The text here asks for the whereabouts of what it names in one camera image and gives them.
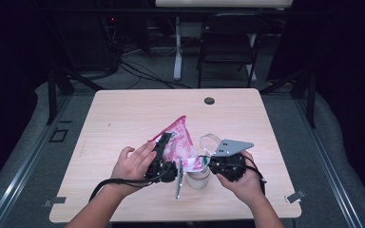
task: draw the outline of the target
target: light wood tabletop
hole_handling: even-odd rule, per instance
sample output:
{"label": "light wood tabletop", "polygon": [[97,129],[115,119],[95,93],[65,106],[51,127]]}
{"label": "light wood tabletop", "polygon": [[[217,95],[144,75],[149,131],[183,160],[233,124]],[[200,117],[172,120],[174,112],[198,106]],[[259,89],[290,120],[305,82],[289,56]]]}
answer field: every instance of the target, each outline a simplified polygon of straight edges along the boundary
{"label": "light wood tabletop", "polygon": [[[206,104],[211,97],[214,104]],[[138,148],[179,117],[198,154],[199,140],[208,133],[221,139],[250,142],[248,149],[268,181],[266,197],[280,218],[297,218],[298,202],[259,92],[252,88],[103,90],[96,93],[54,204],[52,222],[70,221],[88,202],[96,185],[111,175],[121,150]],[[216,176],[203,189],[182,181],[153,183],[122,201],[111,221],[193,221],[252,219],[248,207],[221,186]]]}
{"label": "light wood tabletop", "polygon": [[157,7],[169,8],[290,8],[293,0],[156,0]]}

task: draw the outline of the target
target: person's right hand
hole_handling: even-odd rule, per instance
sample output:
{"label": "person's right hand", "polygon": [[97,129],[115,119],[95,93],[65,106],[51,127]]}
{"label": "person's right hand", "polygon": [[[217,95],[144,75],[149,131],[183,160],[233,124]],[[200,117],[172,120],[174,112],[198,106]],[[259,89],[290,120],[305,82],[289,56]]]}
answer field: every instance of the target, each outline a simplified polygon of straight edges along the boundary
{"label": "person's right hand", "polygon": [[[247,151],[242,151],[241,154],[254,161],[253,156]],[[254,167],[254,164],[247,159],[245,160],[245,164]],[[244,176],[235,182],[229,181],[221,174],[217,174],[217,177],[223,187],[232,191],[239,200],[250,207],[256,200],[264,198],[262,190],[260,189],[259,175],[253,170],[247,169]]]}

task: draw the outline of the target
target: dark background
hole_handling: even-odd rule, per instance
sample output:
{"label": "dark background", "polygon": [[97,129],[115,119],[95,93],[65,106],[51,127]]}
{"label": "dark background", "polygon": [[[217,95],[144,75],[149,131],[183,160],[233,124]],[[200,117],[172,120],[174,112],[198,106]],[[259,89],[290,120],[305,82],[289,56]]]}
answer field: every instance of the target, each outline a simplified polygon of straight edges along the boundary
{"label": "dark background", "polygon": [[[139,3],[146,6],[149,2]],[[72,7],[66,1],[49,3]],[[98,18],[56,17],[50,18],[48,26],[40,15],[23,11],[29,4],[35,3],[0,0],[0,169],[29,122],[37,102],[34,89],[47,80],[50,66],[105,70],[113,54]],[[97,7],[97,2],[87,0],[78,4],[75,7]],[[48,3],[39,1],[37,5]],[[335,16],[329,22],[287,21],[268,79],[284,78],[303,68],[321,44],[321,32],[329,26],[335,28],[316,70],[317,92],[336,114],[349,163],[365,184],[365,1],[297,0],[293,10],[333,10]],[[58,42],[58,35],[63,43]],[[145,41],[144,37],[135,36]],[[144,41],[142,49],[147,48]],[[72,46],[77,43],[86,48],[75,50]],[[49,58],[48,52],[55,58]]]}

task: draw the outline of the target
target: chair backrest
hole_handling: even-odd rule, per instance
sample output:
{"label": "chair backrest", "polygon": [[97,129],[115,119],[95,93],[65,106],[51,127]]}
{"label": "chair backrest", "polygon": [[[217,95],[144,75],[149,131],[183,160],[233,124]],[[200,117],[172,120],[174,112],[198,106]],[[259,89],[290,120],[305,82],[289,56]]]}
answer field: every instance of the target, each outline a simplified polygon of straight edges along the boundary
{"label": "chair backrest", "polygon": [[209,16],[202,25],[202,32],[217,33],[264,33],[268,22],[256,14],[217,13]]}

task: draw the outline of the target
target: pink and white package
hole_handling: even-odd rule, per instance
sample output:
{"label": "pink and white package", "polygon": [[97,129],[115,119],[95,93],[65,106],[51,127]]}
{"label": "pink and white package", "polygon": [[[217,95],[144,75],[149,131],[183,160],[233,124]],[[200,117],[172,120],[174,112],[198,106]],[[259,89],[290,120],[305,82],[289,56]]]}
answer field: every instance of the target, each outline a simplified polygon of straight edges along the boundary
{"label": "pink and white package", "polygon": [[165,146],[163,159],[166,162],[178,162],[182,158],[182,167],[184,171],[201,171],[202,163],[198,163],[197,153],[193,147],[191,137],[185,127],[186,116],[181,116],[169,127],[153,138],[158,141],[163,133],[171,133],[171,138]]}

